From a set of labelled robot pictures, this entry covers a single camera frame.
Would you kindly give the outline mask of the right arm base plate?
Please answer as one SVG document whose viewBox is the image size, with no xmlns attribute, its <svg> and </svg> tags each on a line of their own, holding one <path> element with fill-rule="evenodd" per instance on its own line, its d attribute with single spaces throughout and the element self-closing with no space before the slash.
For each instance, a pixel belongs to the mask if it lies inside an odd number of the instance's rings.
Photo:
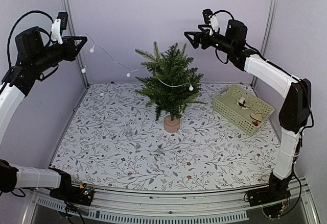
<svg viewBox="0 0 327 224">
<path fill-rule="evenodd" d="M 263 187 L 249 190 L 245 193 L 245 196 L 250 206 L 253 207 L 287 199 L 291 196 L 291 193 L 288 189 L 275 191 L 269 187 Z"/>
</svg>

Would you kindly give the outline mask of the black white cotton ornament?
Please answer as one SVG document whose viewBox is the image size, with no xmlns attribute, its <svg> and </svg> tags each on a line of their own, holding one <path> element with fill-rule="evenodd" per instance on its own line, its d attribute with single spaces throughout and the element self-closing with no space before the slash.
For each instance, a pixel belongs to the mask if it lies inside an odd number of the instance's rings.
<svg viewBox="0 0 327 224">
<path fill-rule="evenodd" d="M 246 104 L 246 100 L 243 97 L 241 97 L 241 98 L 239 98 L 237 100 L 237 104 L 238 104 L 239 107 L 241 107 L 241 109 L 244 109 L 244 110 L 249 109 L 249 107 L 245 105 Z"/>
</svg>

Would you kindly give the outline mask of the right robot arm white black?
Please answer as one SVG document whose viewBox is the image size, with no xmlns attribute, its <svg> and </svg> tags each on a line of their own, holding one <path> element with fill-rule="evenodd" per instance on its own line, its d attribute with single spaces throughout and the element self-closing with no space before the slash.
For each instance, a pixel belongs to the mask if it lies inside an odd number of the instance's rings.
<svg viewBox="0 0 327 224">
<path fill-rule="evenodd" d="M 247 27 L 238 20 L 229 20 L 224 35 L 212 30 L 209 24 L 198 25 L 199 31 L 184 33 L 193 48 L 213 47 L 227 55 L 227 59 L 239 70 L 254 75 L 277 91 L 284 103 L 279 112 L 282 128 L 281 146 L 277 163 L 269 177 L 269 187 L 264 197 L 276 201 L 288 188 L 295 175 L 294 163 L 302 147 L 303 131 L 309 128 L 311 111 L 311 82 L 300 79 L 271 61 L 246 42 Z"/>
</svg>

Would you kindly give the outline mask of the small green christmas tree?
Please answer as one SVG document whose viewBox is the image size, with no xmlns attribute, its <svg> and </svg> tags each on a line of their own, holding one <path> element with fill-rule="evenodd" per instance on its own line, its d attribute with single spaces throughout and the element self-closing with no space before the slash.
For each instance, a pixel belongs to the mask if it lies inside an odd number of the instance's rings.
<svg viewBox="0 0 327 224">
<path fill-rule="evenodd" d="M 141 65 L 151 74 L 150 77 L 136 78 L 143 86 L 135 92 L 149 99 L 147 107 L 155 106 L 155 120 L 159 120 L 162 112 L 166 113 L 163 128 L 172 134 L 179 131 L 181 117 L 189 105 L 204 104 L 198 100 L 203 74 L 198 68 L 190 67 L 194 58 L 185 51 L 186 44 L 180 48 L 175 43 L 161 52 L 157 42 L 153 42 L 153 52 L 135 49 L 146 59 Z"/>
</svg>

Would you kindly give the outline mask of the pale green plastic basket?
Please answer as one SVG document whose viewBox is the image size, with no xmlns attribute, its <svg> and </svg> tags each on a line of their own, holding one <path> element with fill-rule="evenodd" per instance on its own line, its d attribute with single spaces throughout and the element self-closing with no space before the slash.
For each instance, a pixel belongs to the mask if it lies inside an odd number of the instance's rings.
<svg viewBox="0 0 327 224">
<path fill-rule="evenodd" d="M 244 110 L 238 106 L 237 100 L 241 97 L 246 100 L 245 105 L 249 109 Z M 271 105 L 250 93 L 248 88 L 244 89 L 235 84 L 222 89 L 214 95 L 213 109 L 249 136 L 256 134 L 274 112 L 274 108 Z M 259 123 L 258 126 L 253 125 L 252 122 L 255 120 L 250 117 L 250 113 L 255 111 L 263 112 L 265 116 L 263 122 L 257 121 Z"/>
</svg>

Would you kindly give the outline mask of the white ball light garland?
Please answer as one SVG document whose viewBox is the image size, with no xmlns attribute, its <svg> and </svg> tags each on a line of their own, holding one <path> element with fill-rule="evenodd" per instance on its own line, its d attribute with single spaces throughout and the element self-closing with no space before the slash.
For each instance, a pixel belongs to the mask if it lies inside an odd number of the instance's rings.
<svg viewBox="0 0 327 224">
<path fill-rule="evenodd" d="M 144 69 L 145 67 L 139 67 L 139 68 L 137 68 L 137 69 L 130 69 L 128 66 L 126 66 L 125 64 L 122 64 L 122 63 L 120 63 L 120 62 L 118 62 L 118 61 L 116 61 L 113 57 L 112 57 L 112 55 L 105 49 L 105 48 L 103 48 L 103 47 L 101 47 L 100 45 L 98 45 L 98 44 L 96 44 L 95 43 L 95 41 L 93 40 L 93 38 L 89 35 L 89 34 L 87 34 L 87 33 L 82 33 L 82 34 L 80 34 L 80 36 L 86 36 L 86 37 L 88 37 L 90 40 L 91 40 L 91 42 L 92 42 L 92 47 L 89 49 L 89 52 L 92 54 L 92 53 L 94 53 L 95 52 L 95 48 L 97 47 L 97 48 L 99 48 L 99 49 L 101 49 L 110 59 L 111 59 L 111 61 L 114 63 L 114 64 L 117 64 L 117 65 L 120 65 L 120 66 L 122 66 L 122 67 L 124 67 L 126 70 L 128 70 L 128 72 L 126 73 L 126 77 L 131 77 L 131 74 L 133 73 L 133 72 L 138 72 L 138 71 L 140 71 L 141 69 Z M 163 82 L 160 78 L 157 78 L 163 85 L 165 85 L 165 86 L 167 86 L 167 87 L 170 87 L 170 88 L 178 88 L 178 87 L 182 87 L 182 86 L 185 86 L 185 85 L 188 85 L 189 86 L 189 91 L 194 91 L 194 87 L 193 87 L 193 85 L 190 83 L 190 81 L 188 81 L 188 82 L 186 82 L 186 83 L 184 83 L 184 84 L 180 84 L 180 85 L 168 85 L 167 83 L 165 83 L 165 82 Z"/>
</svg>

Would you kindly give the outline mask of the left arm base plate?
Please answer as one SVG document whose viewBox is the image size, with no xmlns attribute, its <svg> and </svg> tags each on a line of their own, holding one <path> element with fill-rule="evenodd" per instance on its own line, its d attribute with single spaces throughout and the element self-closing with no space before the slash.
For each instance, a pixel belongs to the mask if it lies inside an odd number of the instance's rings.
<svg viewBox="0 0 327 224">
<path fill-rule="evenodd" d="M 50 191 L 50 197 L 72 204 L 91 206 L 94 188 L 87 184 L 59 187 Z"/>
</svg>

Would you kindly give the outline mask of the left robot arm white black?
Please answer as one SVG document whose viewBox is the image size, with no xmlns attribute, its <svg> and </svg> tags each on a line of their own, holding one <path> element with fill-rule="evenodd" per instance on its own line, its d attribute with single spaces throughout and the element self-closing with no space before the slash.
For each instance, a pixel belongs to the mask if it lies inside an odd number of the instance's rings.
<svg viewBox="0 0 327 224">
<path fill-rule="evenodd" d="M 48 165 L 82 93 L 74 61 L 87 39 L 47 46 L 35 27 L 15 41 L 17 64 L 1 87 L 1 191 L 54 188 L 70 201 L 76 190 L 68 174 Z"/>
</svg>

